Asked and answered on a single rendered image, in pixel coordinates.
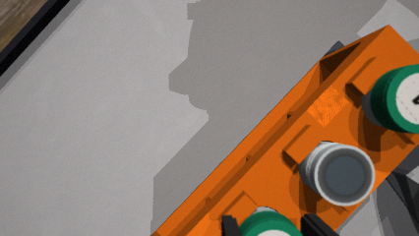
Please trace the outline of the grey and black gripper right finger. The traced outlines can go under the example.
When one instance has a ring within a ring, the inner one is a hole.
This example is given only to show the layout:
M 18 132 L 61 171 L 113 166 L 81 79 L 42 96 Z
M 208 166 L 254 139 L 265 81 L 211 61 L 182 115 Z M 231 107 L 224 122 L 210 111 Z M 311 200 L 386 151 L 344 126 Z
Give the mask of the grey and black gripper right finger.
M 300 232 L 303 236 L 339 236 L 315 213 L 305 213 L 301 216 Z

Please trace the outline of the grey key housing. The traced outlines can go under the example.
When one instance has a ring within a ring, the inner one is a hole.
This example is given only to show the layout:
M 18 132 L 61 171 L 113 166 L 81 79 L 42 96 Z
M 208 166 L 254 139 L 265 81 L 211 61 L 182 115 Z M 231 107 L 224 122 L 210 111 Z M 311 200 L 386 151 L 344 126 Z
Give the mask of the grey key housing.
M 419 144 L 386 179 L 419 224 Z

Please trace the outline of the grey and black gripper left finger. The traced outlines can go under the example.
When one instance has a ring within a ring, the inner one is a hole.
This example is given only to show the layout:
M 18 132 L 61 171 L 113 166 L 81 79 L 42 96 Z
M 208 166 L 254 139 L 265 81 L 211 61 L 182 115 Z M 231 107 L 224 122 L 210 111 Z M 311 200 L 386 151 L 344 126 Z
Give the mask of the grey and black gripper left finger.
M 236 217 L 222 216 L 222 236 L 241 236 Z

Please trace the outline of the green screw cap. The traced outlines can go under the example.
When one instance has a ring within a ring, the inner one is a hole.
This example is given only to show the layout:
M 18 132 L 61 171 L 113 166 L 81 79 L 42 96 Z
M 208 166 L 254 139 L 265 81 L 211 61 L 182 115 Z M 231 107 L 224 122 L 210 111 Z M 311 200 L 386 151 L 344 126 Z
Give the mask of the green screw cap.
M 256 212 L 239 226 L 241 236 L 303 236 L 285 215 L 271 210 Z
M 370 105 L 373 115 L 385 128 L 419 134 L 419 64 L 381 75 L 372 88 Z

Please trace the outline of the black table edge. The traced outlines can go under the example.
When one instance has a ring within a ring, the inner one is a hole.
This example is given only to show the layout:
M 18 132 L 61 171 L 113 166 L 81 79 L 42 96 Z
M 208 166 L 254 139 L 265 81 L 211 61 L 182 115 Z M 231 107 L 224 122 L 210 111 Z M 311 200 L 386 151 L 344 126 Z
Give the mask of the black table edge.
M 70 0 L 47 0 L 0 52 L 0 77 Z

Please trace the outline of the orange tube rack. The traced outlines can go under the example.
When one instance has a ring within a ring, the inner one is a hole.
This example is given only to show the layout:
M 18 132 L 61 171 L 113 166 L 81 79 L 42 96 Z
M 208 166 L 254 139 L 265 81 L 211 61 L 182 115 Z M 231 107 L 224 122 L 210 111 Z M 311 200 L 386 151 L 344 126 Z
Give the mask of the orange tube rack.
M 238 226 L 257 207 L 271 207 L 300 230 L 315 213 L 334 231 L 419 144 L 419 134 L 391 131 L 364 114 L 361 96 L 384 73 L 419 64 L 419 53 L 390 25 L 319 62 L 151 236 L 222 236 L 222 216 Z M 321 142 L 362 149 L 375 167 L 370 194 L 334 205 L 303 183 L 301 161 Z

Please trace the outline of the black mounting bracket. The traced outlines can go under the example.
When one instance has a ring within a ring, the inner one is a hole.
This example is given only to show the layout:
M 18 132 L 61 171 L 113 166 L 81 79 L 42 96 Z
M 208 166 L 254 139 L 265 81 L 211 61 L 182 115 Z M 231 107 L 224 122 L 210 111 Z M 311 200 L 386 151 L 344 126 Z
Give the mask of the black mounting bracket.
M 334 52 L 335 50 L 337 50 L 340 47 L 344 47 L 344 45 L 340 41 L 338 41 L 324 56 Z

